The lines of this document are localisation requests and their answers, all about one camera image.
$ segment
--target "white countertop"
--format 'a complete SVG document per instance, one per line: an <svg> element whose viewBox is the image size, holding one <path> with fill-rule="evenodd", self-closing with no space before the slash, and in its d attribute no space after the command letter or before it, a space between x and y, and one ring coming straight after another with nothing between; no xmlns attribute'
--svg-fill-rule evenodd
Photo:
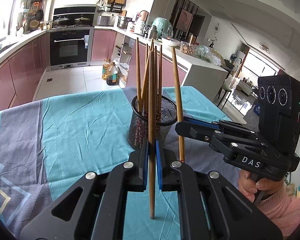
<svg viewBox="0 0 300 240"><path fill-rule="evenodd" d="M112 26L95 26L95 29L103 29L103 30L114 30L116 32L119 32L121 34L124 34L134 40L136 40L137 38L139 38L139 42L143 43L143 44L151 44L151 39L145 39L144 37L132 33L130 31L127 30L123 30L123 29L119 29L117 27L112 27ZM162 44L161 42L154 42L155 45L158 46L158 51L160 51L160 45ZM162 54L171 58L172 59L172 49L171 47L162 47ZM216 70L220 70L220 71L225 71L223 68L221 68L218 65L213 65L209 62L206 62L200 58L197 57L192 57L190 55L184 54L182 53L179 49L176 49L176 56L177 56L177 62L182 65L184 68L186 69L190 69L192 65L196 65L196 66L202 66L202 67L207 67L207 68L212 68L212 69L216 69Z"/></svg>
<svg viewBox="0 0 300 240"><path fill-rule="evenodd" d="M24 45L26 45L28 42L34 40L35 38L45 34L45 31L33 31L29 34L23 34L20 37L20 40L12 45L10 48L6 49L4 52L0 53L0 64L2 62L4 62L10 55L12 55L14 52L16 52L18 49L20 49L21 47L23 47Z"/></svg>

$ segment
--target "framed picture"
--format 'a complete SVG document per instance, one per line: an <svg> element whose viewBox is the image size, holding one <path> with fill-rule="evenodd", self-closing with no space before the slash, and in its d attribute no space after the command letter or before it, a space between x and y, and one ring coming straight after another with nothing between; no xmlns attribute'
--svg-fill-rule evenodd
<svg viewBox="0 0 300 240"><path fill-rule="evenodd" d="M186 10L182 9L180 16L179 16L179 20L176 26L176 29L181 30L183 32L187 32L191 20L192 20L193 14L187 12Z"/></svg>

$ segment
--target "oven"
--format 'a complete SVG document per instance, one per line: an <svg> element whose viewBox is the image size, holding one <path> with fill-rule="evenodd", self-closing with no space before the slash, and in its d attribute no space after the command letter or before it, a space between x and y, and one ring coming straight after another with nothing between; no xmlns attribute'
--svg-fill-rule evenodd
<svg viewBox="0 0 300 240"><path fill-rule="evenodd" d="M94 27L65 27L49 30L48 70L89 66Z"/></svg>

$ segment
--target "camera lens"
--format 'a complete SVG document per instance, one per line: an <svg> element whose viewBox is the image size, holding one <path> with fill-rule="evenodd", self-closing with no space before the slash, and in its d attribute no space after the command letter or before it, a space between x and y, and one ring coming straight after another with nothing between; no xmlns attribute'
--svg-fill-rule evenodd
<svg viewBox="0 0 300 240"><path fill-rule="evenodd" d="M279 91L279 103L284 106L288 101L288 95L284 88L281 88Z"/></svg>
<svg viewBox="0 0 300 240"><path fill-rule="evenodd" d="M261 88L260 88L260 98L261 98L261 99L264 99L264 98L265 98L265 95L266 95L265 88L264 88L264 87L261 87Z"/></svg>
<svg viewBox="0 0 300 240"><path fill-rule="evenodd" d="M269 103L273 104L275 101L275 90L274 87L268 87L267 89L267 97Z"/></svg>

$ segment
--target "oven handle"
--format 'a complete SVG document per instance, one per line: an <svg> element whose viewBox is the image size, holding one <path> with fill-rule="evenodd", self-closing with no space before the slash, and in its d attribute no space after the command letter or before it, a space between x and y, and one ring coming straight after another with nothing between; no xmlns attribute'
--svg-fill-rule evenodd
<svg viewBox="0 0 300 240"><path fill-rule="evenodd" d="M71 39L71 40L61 40L61 41L54 41L56 42L62 42L62 41L84 41L84 38L80 38L80 39Z"/></svg>

